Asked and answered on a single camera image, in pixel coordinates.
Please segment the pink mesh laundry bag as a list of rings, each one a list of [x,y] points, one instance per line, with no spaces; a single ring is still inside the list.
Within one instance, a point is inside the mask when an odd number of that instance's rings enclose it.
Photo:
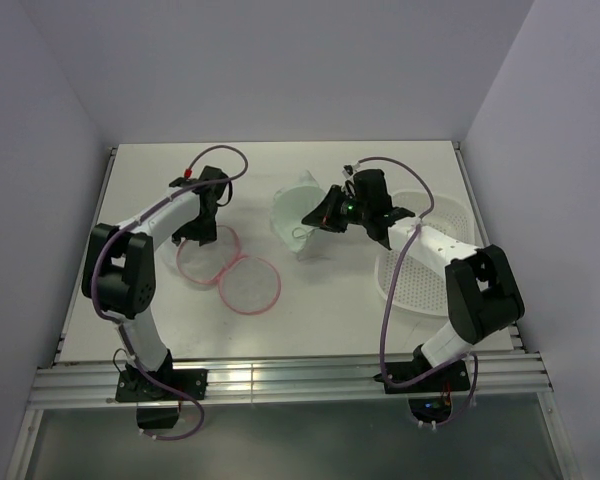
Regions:
[[[281,294],[278,270],[261,257],[245,254],[237,232],[227,225],[217,227],[217,239],[212,243],[201,246],[184,240],[176,245],[168,240],[157,255],[196,289],[215,289],[223,304],[240,315],[267,312]]]

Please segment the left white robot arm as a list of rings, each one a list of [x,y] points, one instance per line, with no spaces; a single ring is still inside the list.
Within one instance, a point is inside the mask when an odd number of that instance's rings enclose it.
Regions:
[[[200,177],[183,176],[166,197],[117,225],[91,231],[82,293],[96,314],[115,325],[127,360],[116,393],[121,402],[201,400],[203,369],[177,371],[151,311],[156,293],[155,252],[166,242],[200,246],[217,239],[216,214],[223,196],[232,196],[229,176],[207,166]]]

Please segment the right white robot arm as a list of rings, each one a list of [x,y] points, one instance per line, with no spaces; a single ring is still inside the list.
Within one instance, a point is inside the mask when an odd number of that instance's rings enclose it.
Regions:
[[[379,380],[386,391],[406,392],[418,386],[437,388],[450,369],[471,354],[475,345],[516,322],[525,313],[505,252],[496,245],[479,248],[425,224],[425,216],[394,204],[380,169],[355,173],[344,186],[333,185],[324,199],[301,220],[331,233],[351,225],[398,258],[392,273],[381,322]],[[389,320],[402,264],[411,257],[444,281],[446,323],[413,352],[403,367],[386,361]]]

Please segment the mint green bra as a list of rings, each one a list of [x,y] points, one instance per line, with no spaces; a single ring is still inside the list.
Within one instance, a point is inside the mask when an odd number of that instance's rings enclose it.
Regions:
[[[324,231],[302,223],[325,198],[326,191],[310,171],[304,170],[295,181],[273,195],[269,223],[272,233],[300,262],[329,258],[329,238]]]

